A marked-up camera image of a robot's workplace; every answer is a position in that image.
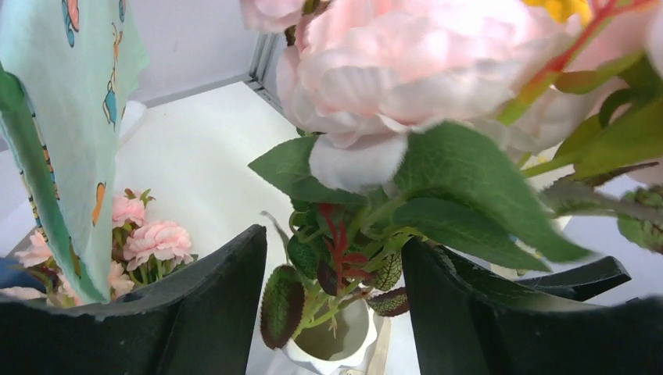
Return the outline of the cream ribbon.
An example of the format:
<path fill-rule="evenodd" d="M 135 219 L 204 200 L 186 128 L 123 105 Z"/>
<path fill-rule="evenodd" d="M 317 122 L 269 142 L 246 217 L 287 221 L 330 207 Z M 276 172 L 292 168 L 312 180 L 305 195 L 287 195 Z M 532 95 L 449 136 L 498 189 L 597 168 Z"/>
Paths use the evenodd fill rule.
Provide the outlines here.
<path fill-rule="evenodd" d="M 364 356 L 364 361 L 356 368 L 345 370 L 347 375 L 382 375 L 385 373 L 387 357 L 389 354 L 389 342 L 392 333 L 392 318 L 374 318 L 377 329 L 377 338 L 371 344 Z"/>

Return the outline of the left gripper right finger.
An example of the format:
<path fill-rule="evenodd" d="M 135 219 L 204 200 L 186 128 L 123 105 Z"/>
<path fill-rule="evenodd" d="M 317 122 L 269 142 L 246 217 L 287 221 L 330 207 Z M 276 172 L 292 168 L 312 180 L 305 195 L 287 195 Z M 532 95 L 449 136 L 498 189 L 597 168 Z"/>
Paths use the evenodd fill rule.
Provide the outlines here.
<path fill-rule="evenodd" d="M 418 239 L 402 252 L 423 374 L 659 374 L 662 299 L 549 295 Z"/>

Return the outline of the pink flower bunch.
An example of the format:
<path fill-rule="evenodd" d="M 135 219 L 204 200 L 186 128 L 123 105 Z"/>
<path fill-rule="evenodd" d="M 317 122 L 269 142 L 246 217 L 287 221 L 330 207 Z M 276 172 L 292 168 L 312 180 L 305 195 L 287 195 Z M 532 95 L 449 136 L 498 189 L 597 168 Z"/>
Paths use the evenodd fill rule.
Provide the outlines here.
<path fill-rule="evenodd" d="M 137 288 L 162 280 L 198 259 L 185 228 L 173 221 L 148 221 L 147 205 L 154 200 L 150 191 L 138 194 L 125 189 L 113 197 L 112 248 L 109 292 L 114 301 Z M 7 266 L 27 276 L 35 286 L 7 286 L 1 295 L 20 300 L 36 300 L 59 308 L 83 305 L 81 298 L 57 264 L 44 235 L 36 230 L 30 246 L 18 251 L 17 264 Z"/>

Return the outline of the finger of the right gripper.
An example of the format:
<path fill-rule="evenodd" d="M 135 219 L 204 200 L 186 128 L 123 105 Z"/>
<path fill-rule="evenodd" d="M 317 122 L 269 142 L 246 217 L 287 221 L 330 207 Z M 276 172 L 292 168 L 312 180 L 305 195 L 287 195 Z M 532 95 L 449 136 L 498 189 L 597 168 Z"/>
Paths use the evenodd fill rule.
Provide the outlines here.
<path fill-rule="evenodd" d="M 541 277 L 520 279 L 518 284 L 578 302 L 585 302 L 631 281 L 628 271 L 613 256 Z"/>

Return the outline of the blue wrapping paper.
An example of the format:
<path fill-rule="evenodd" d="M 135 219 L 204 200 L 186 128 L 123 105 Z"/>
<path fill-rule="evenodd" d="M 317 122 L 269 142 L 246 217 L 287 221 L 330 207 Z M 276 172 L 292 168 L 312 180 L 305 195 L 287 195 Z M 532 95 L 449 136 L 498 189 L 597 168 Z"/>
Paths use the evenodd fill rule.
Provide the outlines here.
<path fill-rule="evenodd" d="M 1 257 L 1 288 L 33 288 L 45 292 L 44 285 L 20 267 L 14 258 Z"/>

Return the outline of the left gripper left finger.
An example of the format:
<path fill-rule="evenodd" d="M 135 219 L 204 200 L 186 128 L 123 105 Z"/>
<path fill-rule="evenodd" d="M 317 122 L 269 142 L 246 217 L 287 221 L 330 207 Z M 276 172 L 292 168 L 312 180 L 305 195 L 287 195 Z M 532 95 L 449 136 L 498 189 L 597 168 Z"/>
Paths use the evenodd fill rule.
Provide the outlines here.
<path fill-rule="evenodd" d="M 116 302 L 58 309 L 1 299 L 4 374 L 243 374 L 267 254 L 253 225 Z"/>

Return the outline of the separated pink rose stem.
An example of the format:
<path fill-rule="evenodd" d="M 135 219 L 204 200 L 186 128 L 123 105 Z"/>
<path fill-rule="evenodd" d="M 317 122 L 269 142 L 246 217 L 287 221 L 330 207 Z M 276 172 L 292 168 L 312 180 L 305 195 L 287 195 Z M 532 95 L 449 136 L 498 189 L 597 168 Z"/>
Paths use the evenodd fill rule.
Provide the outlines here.
<path fill-rule="evenodd" d="M 590 251 L 562 216 L 662 250 L 659 1 L 243 1 L 282 32 L 298 137 L 250 168 L 291 199 L 260 333 L 284 348 L 356 300 L 409 309 L 412 238 L 519 272 Z"/>

